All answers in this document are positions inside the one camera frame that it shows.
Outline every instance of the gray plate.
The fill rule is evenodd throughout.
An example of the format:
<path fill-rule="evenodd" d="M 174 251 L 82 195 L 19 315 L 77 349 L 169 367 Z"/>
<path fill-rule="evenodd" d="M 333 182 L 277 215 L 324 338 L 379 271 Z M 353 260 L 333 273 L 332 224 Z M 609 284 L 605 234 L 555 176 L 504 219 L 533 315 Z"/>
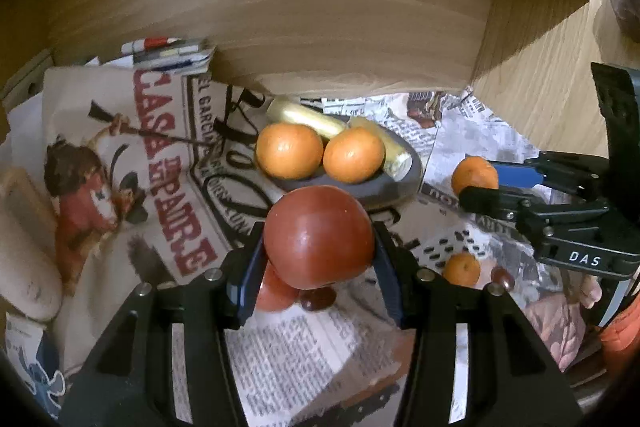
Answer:
<path fill-rule="evenodd" d="M 343 121 L 349 120 L 346 116 L 334 116 Z M 409 172 L 399 182 L 393 181 L 388 174 L 385 174 L 380 170 L 362 183 L 353 185 L 340 183 L 330 178 L 329 175 L 324 172 L 324 168 L 322 166 L 319 166 L 313 176 L 303 180 L 281 180 L 270 176 L 267 177 L 274 185 L 276 185 L 276 187 L 279 187 L 286 192 L 290 192 L 300 187 L 309 187 L 311 185 L 333 185 L 334 187 L 346 190 L 367 210 L 396 204 L 398 201 L 414 196 L 418 192 L 420 182 L 422 181 L 422 165 L 420 163 L 420 156 L 418 156 L 414 148 L 411 147 L 406 140 L 402 139 L 398 134 L 391 130 L 385 129 L 385 131 L 391 138 L 404 147 L 413 159 Z"/>

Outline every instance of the brown ball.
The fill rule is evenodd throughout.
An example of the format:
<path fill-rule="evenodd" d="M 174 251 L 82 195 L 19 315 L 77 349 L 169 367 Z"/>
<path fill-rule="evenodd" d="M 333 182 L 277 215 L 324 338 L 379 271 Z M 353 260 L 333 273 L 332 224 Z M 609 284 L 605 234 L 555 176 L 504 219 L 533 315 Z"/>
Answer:
<path fill-rule="evenodd" d="M 263 238 L 278 276 L 301 290 L 356 277 L 374 253 L 364 208 L 344 190 L 327 185 L 285 194 L 267 214 Z"/>
<path fill-rule="evenodd" d="M 505 267 L 494 266 L 491 270 L 491 282 L 495 282 L 510 292 L 516 285 L 513 275 L 511 275 Z"/>
<path fill-rule="evenodd" d="M 315 290 L 301 290 L 298 302 L 306 312 L 321 312 L 334 305 L 337 293 L 331 286 Z"/>
<path fill-rule="evenodd" d="M 453 171 L 451 188 L 456 196 L 468 186 L 498 188 L 498 171 L 480 156 L 467 156 Z"/>
<path fill-rule="evenodd" d="M 297 123 L 272 123 L 255 144 L 260 169 L 283 180 L 308 178 L 320 166 L 322 152 L 318 133 Z"/>
<path fill-rule="evenodd" d="M 361 183 L 380 168 L 384 159 L 382 140 L 364 127 L 353 127 L 329 140 L 322 165 L 334 180 Z"/>
<path fill-rule="evenodd" d="M 471 253 L 455 253 L 447 260 L 442 276 L 452 284 L 473 288 L 480 279 L 480 263 Z"/>
<path fill-rule="evenodd" d="M 271 263 L 267 263 L 264 270 L 258 299 L 255 301 L 255 307 L 263 312 L 279 312 L 286 310 L 291 306 L 300 294 L 300 290 L 292 288 L 284 283 L 276 270 L 273 269 Z"/>

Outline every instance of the stitch figure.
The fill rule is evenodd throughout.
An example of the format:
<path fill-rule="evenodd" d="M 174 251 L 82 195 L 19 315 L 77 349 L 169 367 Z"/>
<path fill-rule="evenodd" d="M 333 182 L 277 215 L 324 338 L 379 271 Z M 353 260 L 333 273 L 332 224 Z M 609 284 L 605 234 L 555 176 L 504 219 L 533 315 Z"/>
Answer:
<path fill-rule="evenodd" d="M 65 378 L 62 373 L 57 369 L 53 374 L 53 378 L 49 379 L 49 375 L 42 368 L 40 362 L 36 360 L 33 363 L 26 363 L 22 348 L 18 350 L 18 358 L 22 368 L 31 377 L 31 381 L 25 382 L 31 394 L 36 397 L 37 402 L 44 407 L 52 418 L 57 419 L 58 413 L 60 413 L 60 404 L 53 397 L 65 394 Z"/>

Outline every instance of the wrapped cheese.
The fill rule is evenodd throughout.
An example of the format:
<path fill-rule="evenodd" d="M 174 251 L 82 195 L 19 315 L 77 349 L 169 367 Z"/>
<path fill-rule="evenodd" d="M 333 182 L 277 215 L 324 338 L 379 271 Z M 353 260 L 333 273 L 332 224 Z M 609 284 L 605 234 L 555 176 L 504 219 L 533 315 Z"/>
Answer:
<path fill-rule="evenodd" d="M 311 127 L 322 138 L 331 140 L 347 129 L 347 124 L 321 112 L 293 103 L 284 96 L 277 96 L 267 109 L 267 117 L 274 122 L 301 123 Z"/>
<path fill-rule="evenodd" d="M 382 127 L 362 116 L 352 116 L 348 125 L 349 127 L 364 127 L 382 140 L 385 145 L 385 163 L 382 166 L 382 170 L 393 181 L 399 182 L 407 175 L 413 163 L 411 155 L 396 140 L 391 138 Z"/>

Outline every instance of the fabric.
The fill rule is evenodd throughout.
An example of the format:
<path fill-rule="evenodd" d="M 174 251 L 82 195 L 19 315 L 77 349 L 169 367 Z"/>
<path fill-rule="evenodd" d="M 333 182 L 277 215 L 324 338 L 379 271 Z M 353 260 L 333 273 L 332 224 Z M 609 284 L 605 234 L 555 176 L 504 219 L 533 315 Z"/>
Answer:
<path fill-rule="evenodd" d="M 607 371 L 618 375 L 640 347 L 640 294 L 600 333 Z"/>

